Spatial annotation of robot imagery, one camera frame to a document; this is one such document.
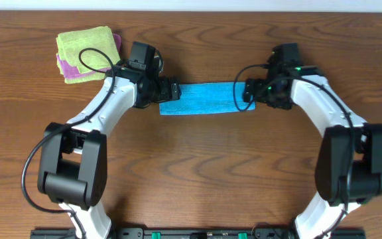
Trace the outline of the blue cloth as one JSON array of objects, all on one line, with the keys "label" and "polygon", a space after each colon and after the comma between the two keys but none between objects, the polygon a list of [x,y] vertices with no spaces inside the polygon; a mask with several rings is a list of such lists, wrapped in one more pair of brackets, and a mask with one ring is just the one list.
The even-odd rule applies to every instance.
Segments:
[{"label": "blue cloth", "polygon": [[159,104],[162,116],[188,116],[238,112],[233,82],[181,84],[179,100]]}]

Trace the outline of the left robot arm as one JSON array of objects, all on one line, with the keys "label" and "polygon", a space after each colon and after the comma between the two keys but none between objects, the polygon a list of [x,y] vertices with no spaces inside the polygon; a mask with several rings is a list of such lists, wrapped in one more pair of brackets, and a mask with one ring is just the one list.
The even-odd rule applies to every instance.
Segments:
[{"label": "left robot arm", "polygon": [[101,90],[75,117],[50,123],[33,149],[40,151],[37,188],[74,224],[67,238],[108,238],[111,219],[101,198],[107,183],[107,138],[130,108],[179,100],[176,78],[161,76],[155,47],[134,42],[127,60],[109,62]]}]

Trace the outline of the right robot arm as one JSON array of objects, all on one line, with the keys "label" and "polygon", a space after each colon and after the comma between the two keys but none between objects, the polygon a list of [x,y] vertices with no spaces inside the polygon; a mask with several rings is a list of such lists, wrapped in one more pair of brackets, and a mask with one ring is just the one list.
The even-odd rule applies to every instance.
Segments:
[{"label": "right robot arm", "polygon": [[340,228],[351,212],[382,195],[382,124],[355,114],[317,66],[305,65],[296,43],[275,46],[265,78],[248,78],[242,98],[272,108],[300,107],[322,137],[314,172],[316,194],[287,228],[252,229],[254,238],[365,238]]}]

